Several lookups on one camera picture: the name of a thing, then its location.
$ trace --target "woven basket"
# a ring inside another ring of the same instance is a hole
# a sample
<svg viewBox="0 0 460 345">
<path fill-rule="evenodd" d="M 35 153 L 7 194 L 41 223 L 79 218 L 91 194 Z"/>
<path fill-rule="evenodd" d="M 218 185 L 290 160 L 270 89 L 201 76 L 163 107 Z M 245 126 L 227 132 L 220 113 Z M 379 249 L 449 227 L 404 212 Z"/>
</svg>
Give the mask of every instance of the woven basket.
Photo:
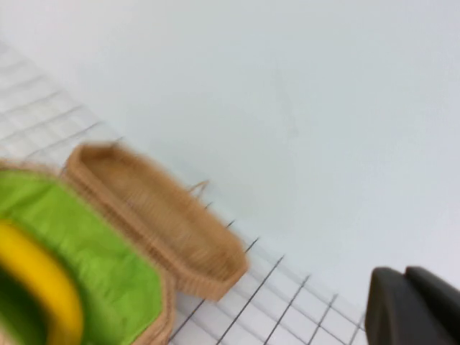
<svg viewBox="0 0 460 345">
<path fill-rule="evenodd" d="M 95 207 L 116 214 L 119 229 L 184 293 L 218 300 L 247 271 L 239 240 L 152 161 L 118 144 L 86 144 L 65 174 Z"/>
<path fill-rule="evenodd" d="M 22 170 L 46 175 L 50 178 L 58 178 L 61 182 L 69 185 L 82 199 L 91 203 L 91 197 L 84 193 L 81 189 L 73 188 L 73 184 L 65 180 L 64 176 L 59 177 L 59 170 L 52 169 L 46 165 L 38 165 L 28 162 L 9 162 L 0 160 L 0 170 Z M 118 222 L 113 213 L 100 212 L 101 215 L 112 225 L 117 225 Z M 173 278 L 158 264 L 150 260 L 151 265 L 161 277 L 162 289 L 162 312 L 157 319 L 140 334 L 132 345 L 167 345 L 174 324 L 175 313 L 175 284 Z M 12 342 L 7 341 L 5 336 L 1 335 L 0 330 L 0 345 L 12 345 Z"/>
</svg>

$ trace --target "empty wicker basket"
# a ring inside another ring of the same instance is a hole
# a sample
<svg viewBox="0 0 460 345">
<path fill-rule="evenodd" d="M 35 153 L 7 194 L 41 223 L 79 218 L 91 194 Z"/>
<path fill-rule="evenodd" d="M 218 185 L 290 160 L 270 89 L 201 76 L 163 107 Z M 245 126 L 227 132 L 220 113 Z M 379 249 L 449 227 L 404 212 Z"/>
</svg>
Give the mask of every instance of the empty wicker basket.
<svg viewBox="0 0 460 345">
<path fill-rule="evenodd" d="M 239 240 L 155 163 L 118 144 L 77 147 L 65 174 L 116 214 L 119 229 L 176 278 L 179 290 L 218 300 L 247 271 Z"/>
<path fill-rule="evenodd" d="M 49 167 L 43 165 L 35 165 L 28 163 L 11 163 L 0 160 L 0 170 L 22 170 L 33 172 L 38 175 L 46 175 L 48 178 L 58 178 L 58 171 L 52 170 Z M 84 193 L 82 190 L 76 190 L 83 199 L 91 201 L 91 197 Z M 103 212 L 102 216 L 109 221 L 109 223 L 116 224 L 116 217 L 114 213 Z M 148 326 L 141 334 L 137 336 L 132 345 L 166 345 L 169 340 L 169 336 L 173 329 L 174 323 L 174 312 L 175 312 L 175 284 L 173 278 L 166 272 L 161 266 L 159 266 L 153 260 L 150 260 L 151 265 L 160 277 L 161 286 L 161 312 L 158 317 Z M 6 339 L 5 335 L 2 335 L 0 329 L 0 345 L 11 345 L 13 344 Z"/>
</svg>

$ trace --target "white surface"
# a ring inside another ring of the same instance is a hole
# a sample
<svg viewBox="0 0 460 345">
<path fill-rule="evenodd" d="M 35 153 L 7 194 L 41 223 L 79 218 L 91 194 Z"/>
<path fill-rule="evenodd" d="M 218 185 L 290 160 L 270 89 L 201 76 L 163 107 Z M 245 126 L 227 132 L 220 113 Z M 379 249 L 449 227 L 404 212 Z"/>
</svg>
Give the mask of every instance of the white surface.
<svg viewBox="0 0 460 345">
<path fill-rule="evenodd" d="M 0 88 L 0 128 L 9 129 L 0 132 L 0 158 L 62 165 L 72 149 L 85 140 L 120 139 L 86 107 L 43 75 L 37 79 L 37 74 L 33 66 L 0 42 L 0 85 L 8 85 Z M 212 209 L 219 209 L 215 201 Z M 233 224 L 229 228 L 236 231 Z M 289 267 L 275 252 L 268 252 L 260 239 L 246 235 L 244 242 L 251 270 L 218 303 L 177 294 L 172 345 L 254 345 L 266 340 L 272 345 L 289 344 L 305 337 L 304 325 L 310 325 L 310 337 L 312 329 L 325 329 L 321 320 L 311 315 L 317 312 L 320 299 L 330 301 L 325 297 L 329 295 L 327 289 L 314 276 L 308 276 L 304 284 L 304 273 Z M 300 308 L 288 297 L 290 293 L 280 293 L 279 289 L 300 291 L 298 296 L 307 290 L 313 294 Z M 353 318 L 346 303 L 332 304 L 329 313 L 334 310 Z M 358 322 L 350 322 L 355 332 L 362 329 Z M 357 339 L 362 341 L 362 334 Z"/>
<path fill-rule="evenodd" d="M 460 3 L 3 0 L 8 41 L 298 266 L 460 286 Z"/>
</svg>

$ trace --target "green fabric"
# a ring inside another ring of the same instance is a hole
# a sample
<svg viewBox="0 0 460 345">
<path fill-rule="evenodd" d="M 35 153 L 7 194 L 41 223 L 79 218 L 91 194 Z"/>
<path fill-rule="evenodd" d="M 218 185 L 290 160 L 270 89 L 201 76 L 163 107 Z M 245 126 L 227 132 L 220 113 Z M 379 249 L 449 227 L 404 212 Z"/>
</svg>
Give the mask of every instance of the green fabric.
<svg viewBox="0 0 460 345">
<path fill-rule="evenodd" d="M 83 345 L 125 345 L 161 313 L 160 277 L 73 191 L 30 172 L 0 172 L 0 218 L 53 252 L 78 283 Z"/>
<path fill-rule="evenodd" d="M 40 306 L 27 291 L 0 269 L 0 323 L 20 345 L 45 345 L 47 326 Z"/>
</svg>

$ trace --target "grid paper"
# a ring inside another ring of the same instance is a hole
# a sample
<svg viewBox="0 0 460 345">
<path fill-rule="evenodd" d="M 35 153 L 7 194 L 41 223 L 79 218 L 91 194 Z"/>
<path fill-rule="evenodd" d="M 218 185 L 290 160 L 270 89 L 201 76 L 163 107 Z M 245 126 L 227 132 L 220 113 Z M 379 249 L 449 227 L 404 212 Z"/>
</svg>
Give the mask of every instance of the grid paper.
<svg viewBox="0 0 460 345">
<path fill-rule="evenodd" d="M 0 157 L 63 166 L 75 146 L 91 139 L 121 137 L 0 42 Z M 206 207 L 221 218 L 215 203 Z M 367 344 L 362 310 L 227 223 L 245 243 L 250 269 L 217 303 L 178 293 L 170 344 Z"/>
</svg>

